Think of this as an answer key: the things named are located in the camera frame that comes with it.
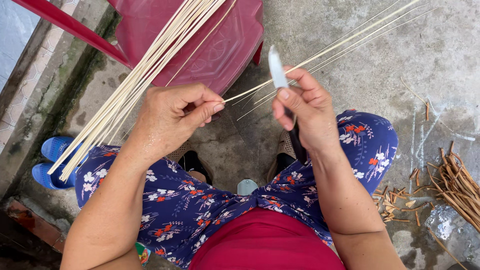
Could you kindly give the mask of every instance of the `floral pants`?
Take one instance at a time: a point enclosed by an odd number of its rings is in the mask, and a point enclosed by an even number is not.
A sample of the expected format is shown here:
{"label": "floral pants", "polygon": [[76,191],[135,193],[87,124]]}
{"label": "floral pants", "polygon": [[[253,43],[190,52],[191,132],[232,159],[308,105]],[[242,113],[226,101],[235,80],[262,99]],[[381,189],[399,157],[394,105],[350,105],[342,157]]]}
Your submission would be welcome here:
{"label": "floral pants", "polygon": [[[394,159],[395,130],[388,120],[356,110],[343,112],[337,120],[352,172],[372,194]],[[77,171],[80,208],[102,183],[119,151],[115,146],[90,151]],[[255,207],[294,217],[310,226],[325,244],[332,243],[318,203],[311,161],[305,166],[295,161],[267,185],[249,196],[239,196],[191,177],[168,159],[157,161],[147,172],[137,241],[176,266],[188,268],[195,252],[223,224]]]}

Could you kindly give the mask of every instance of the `fingernail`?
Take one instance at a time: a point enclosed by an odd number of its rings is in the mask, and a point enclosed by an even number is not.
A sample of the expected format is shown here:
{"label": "fingernail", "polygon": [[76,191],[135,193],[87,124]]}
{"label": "fingernail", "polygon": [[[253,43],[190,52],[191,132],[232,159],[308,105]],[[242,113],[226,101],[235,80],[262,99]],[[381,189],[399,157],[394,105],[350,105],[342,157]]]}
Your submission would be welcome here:
{"label": "fingernail", "polygon": [[225,108],[225,106],[223,104],[217,104],[217,105],[215,105],[215,107],[213,107],[213,111],[214,112],[219,112],[219,111],[223,110],[223,108]]}
{"label": "fingernail", "polygon": [[280,90],[280,93],[278,93],[283,99],[288,99],[288,92],[285,90],[285,88],[283,88],[282,90]]}

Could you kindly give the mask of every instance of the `left hand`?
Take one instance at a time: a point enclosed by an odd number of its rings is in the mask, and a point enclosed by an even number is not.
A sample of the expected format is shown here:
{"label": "left hand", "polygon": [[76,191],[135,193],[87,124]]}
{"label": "left hand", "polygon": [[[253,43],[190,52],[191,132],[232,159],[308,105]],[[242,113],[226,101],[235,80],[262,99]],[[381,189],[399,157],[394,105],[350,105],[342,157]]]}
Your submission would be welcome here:
{"label": "left hand", "polygon": [[152,87],[121,152],[141,169],[175,151],[224,108],[223,99],[205,85]]}

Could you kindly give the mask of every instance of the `shoe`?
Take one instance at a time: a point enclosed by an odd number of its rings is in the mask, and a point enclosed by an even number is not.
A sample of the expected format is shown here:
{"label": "shoe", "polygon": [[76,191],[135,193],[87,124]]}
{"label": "shoe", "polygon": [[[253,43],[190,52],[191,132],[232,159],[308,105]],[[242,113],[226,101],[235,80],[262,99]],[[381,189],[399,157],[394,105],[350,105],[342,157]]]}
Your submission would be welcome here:
{"label": "shoe", "polygon": [[[73,138],[72,137],[64,137],[64,136],[57,136],[57,137],[52,137],[48,140],[46,140],[42,144],[42,155],[44,155],[47,159],[56,162],[60,156],[65,152],[65,150],[68,148],[70,144],[72,144]],[[62,164],[67,164],[75,155],[75,153],[78,151],[78,149],[82,146],[82,144],[79,144],[75,150],[62,162]]]}
{"label": "shoe", "polygon": [[32,168],[32,175],[35,181],[49,189],[67,189],[75,186],[75,174],[78,167],[68,177],[67,181],[60,180],[61,171],[65,165],[60,165],[52,174],[47,174],[53,163],[40,163]]}
{"label": "shoe", "polygon": [[270,170],[268,170],[268,173],[267,173],[267,179],[266,179],[267,183],[272,181],[273,178],[275,177],[276,171],[278,169],[278,155],[282,153],[293,158],[293,162],[295,162],[295,160],[297,159],[297,156],[295,156],[295,152],[293,151],[290,135],[288,135],[288,132],[286,130],[282,131],[282,134],[280,135],[280,139],[278,140],[278,148],[276,150],[275,161],[273,162],[272,166],[270,167]]}
{"label": "shoe", "polygon": [[177,150],[171,152],[170,154],[167,155],[167,159],[169,160],[172,160],[176,163],[178,163],[181,158],[189,151],[192,151],[195,153],[195,156],[196,157],[193,157],[193,158],[196,158],[198,159],[198,161],[201,163],[201,165],[203,166],[203,168],[205,169],[205,172],[207,175],[205,175],[205,178],[206,178],[206,183],[209,184],[209,185],[212,185],[213,183],[213,170],[212,168],[210,168],[210,166],[208,166],[208,164],[203,161],[199,156],[198,156],[198,153],[197,151],[195,151],[195,149],[192,147],[192,143],[189,142],[189,141],[186,141],[184,142]]}

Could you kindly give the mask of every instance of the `blue sandal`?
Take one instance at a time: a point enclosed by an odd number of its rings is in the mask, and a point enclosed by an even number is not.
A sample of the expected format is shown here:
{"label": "blue sandal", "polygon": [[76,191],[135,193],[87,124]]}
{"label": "blue sandal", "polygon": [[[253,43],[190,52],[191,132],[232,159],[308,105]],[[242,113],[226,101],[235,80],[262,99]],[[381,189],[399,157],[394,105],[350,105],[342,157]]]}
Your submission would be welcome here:
{"label": "blue sandal", "polygon": [[[72,137],[52,137],[42,144],[42,155],[44,155],[47,159],[55,162],[60,158],[60,156],[65,152],[65,150],[72,142]],[[77,148],[75,148],[75,150],[62,162],[62,164],[67,164],[68,161],[72,159],[73,155],[75,155],[75,153],[78,151],[80,146],[82,146],[82,144],[79,144]]]}
{"label": "blue sandal", "polygon": [[32,168],[32,175],[40,185],[50,189],[67,189],[75,186],[75,175],[78,167],[68,177],[67,181],[60,180],[61,171],[65,165],[60,165],[51,175],[47,172],[52,168],[53,163],[40,163]]}

